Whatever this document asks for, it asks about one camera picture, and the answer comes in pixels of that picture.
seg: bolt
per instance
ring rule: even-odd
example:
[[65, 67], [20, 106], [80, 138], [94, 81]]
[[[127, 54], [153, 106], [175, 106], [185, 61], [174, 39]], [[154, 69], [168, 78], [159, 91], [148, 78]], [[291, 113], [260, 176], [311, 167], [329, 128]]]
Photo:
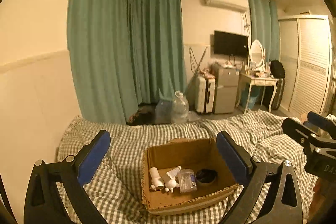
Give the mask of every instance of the bolt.
[[290, 166], [292, 165], [292, 163], [291, 163], [289, 160], [285, 160], [285, 165], [286, 165], [287, 167], [290, 167]]
[[37, 160], [36, 162], [35, 162], [35, 165], [36, 166], [40, 166], [42, 164], [42, 160]]
[[261, 162], [261, 158], [259, 156], [253, 156], [252, 159], [254, 162]]
[[74, 161], [74, 159], [75, 159], [75, 157], [74, 157], [73, 155], [70, 155], [70, 156], [67, 156], [67, 157], [65, 158], [65, 161], [66, 161], [66, 162], [72, 162], [72, 161]]

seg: black tv screen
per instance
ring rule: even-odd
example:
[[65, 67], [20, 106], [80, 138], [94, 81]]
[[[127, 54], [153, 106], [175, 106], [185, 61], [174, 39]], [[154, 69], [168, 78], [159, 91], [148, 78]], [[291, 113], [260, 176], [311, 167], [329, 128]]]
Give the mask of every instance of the black tv screen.
[[248, 37], [241, 34], [215, 31], [214, 53], [248, 57]]

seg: white wall-mounted air conditioner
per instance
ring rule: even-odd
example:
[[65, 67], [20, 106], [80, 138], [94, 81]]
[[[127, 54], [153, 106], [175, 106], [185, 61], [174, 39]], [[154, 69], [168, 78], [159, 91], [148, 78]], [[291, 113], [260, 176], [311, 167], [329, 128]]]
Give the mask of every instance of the white wall-mounted air conditioner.
[[248, 4], [248, 0], [205, 0], [205, 5], [227, 8], [238, 12], [245, 12]]

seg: curtain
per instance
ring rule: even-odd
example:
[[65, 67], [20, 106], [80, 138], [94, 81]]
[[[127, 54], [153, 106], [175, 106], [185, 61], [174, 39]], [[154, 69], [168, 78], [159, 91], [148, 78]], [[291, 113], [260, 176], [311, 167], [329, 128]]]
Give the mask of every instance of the curtain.
[[126, 0], [69, 0], [67, 40], [84, 118], [125, 121], [138, 109]]
[[249, 0], [251, 38], [258, 39], [266, 51], [266, 62], [280, 57], [278, 8], [274, 0]]
[[186, 86], [181, 0], [128, 0], [138, 103], [171, 100]]

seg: plaid bedding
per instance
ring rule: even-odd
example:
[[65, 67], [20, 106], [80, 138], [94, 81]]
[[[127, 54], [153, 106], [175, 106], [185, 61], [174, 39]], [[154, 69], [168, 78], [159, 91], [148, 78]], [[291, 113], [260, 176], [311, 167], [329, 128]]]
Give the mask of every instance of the plaid bedding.
[[[62, 161], [67, 155], [76, 155], [83, 145], [90, 143], [99, 130], [105, 129], [110, 132], [111, 146], [91, 183], [84, 188], [108, 223], [218, 223], [239, 196], [242, 186], [226, 200], [208, 208], [182, 215], [151, 217], [141, 203], [141, 163], [143, 151], [149, 146], [161, 145], [174, 138], [211, 138], [226, 130], [250, 155], [258, 155], [264, 161], [272, 163], [279, 164], [285, 159], [292, 162], [300, 187], [305, 218], [308, 216], [313, 198], [312, 189], [317, 177], [305, 172], [306, 157], [302, 147], [283, 134], [283, 119], [258, 110], [223, 120], [131, 127], [92, 123], [76, 117], [63, 135], [57, 160]], [[258, 216], [268, 188], [269, 183], [264, 184], [247, 223]], [[80, 223], [62, 185], [59, 185], [59, 192], [70, 218]]]

